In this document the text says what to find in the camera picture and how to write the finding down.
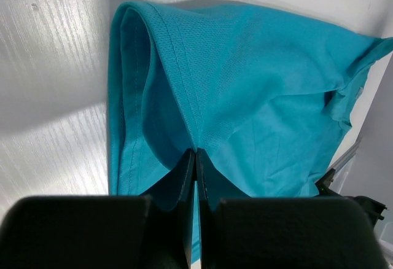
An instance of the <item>white wall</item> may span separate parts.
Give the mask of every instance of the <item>white wall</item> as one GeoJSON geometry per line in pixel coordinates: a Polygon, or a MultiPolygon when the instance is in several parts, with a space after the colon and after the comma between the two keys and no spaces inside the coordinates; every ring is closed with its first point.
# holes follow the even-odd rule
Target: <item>white wall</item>
{"type": "Polygon", "coordinates": [[[393,209],[393,60],[360,132],[362,142],[341,191],[365,195],[393,209]]]}

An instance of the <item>turquoise fabric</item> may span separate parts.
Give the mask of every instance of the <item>turquoise fabric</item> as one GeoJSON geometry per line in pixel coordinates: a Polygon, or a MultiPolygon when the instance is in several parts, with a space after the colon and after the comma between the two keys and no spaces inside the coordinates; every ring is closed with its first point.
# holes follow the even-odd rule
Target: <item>turquoise fabric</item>
{"type": "MultiPolygon", "coordinates": [[[[109,47],[111,194],[140,194],[200,147],[250,196],[316,195],[370,66],[392,50],[391,38],[260,6],[122,4],[109,47]]],[[[193,261],[198,232],[196,220],[193,261]]]]}

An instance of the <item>white surface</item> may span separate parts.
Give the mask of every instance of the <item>white surface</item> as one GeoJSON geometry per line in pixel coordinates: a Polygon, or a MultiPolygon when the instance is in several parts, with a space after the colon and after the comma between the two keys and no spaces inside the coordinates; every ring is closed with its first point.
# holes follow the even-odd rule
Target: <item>white surface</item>
{"type": "Polygon", "coordinates": [[[385,219],[376,223],[374,232],[384,255],[390,262],[393,262],[393,211],[385,211],[382,216],[385,219]]]}
{"type": "Polygon", "coordinates": [[[332,189],[334,192],[341,194],[346,179],[348,178],[348,175],[352,170],[352,165],[354,164],[354,161],[355,157],[348,161],[347,164],[345,164],[345,166],[342,167],[342,169],[340,169],[339,171],[337,171],[334,175],[334,181],[329,186],[329,188],[332,189]]]}
{"type": "MultiPolygon", "coordinates": [[[[392,0],[235,1],[393,36],[392,0]]],[[[106,193],[111,0],[0,2],[0,218],[31,194],[106,193]]],[[[355,141],[388,60],[370,71],[352,113],[354,128],[336,157],[355,141]]]]}
{"type": "Polygon", "coordinates": [[[393,59],[362,128],[359,149],[341,194],[365,195],[393,209],[393,59]]]}
{"type": "Polygon", "coordinates": [[[200,269],[200,268],[201,268],[201,260],[198,260],[191,265],[191,269],[200,269]]]}

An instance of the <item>white wood-grain surface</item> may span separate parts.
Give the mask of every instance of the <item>white wood-grain surface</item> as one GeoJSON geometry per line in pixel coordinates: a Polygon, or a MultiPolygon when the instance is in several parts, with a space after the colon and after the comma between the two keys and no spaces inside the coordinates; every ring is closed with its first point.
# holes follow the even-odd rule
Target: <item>white wood-grain surface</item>
{"type": "MultiPolygon", "coordinates": [[[[27,195],[107,193],[107,50],[121,1],[0,0],[0,219],[27,195]]],[[[393,36],[392,0],[232,1],[393,36]]],[[[372,68],[337,156],[356,140],[389,58],[372,68]]]]}

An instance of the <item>teal shirt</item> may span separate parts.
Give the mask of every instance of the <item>teal shirt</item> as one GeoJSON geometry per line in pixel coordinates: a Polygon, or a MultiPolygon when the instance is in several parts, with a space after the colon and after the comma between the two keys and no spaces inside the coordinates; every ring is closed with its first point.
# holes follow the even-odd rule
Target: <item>teal shirt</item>
{"type": "MultiPolygon", "coordinates": [[[[110,193],[139,195],[187,148],[253,197],[311,197],[393,39],[280,10],[122,4],[109,47],[110,193]]],[[[193,262],[200,257],[195,205],[193,262]]]]}

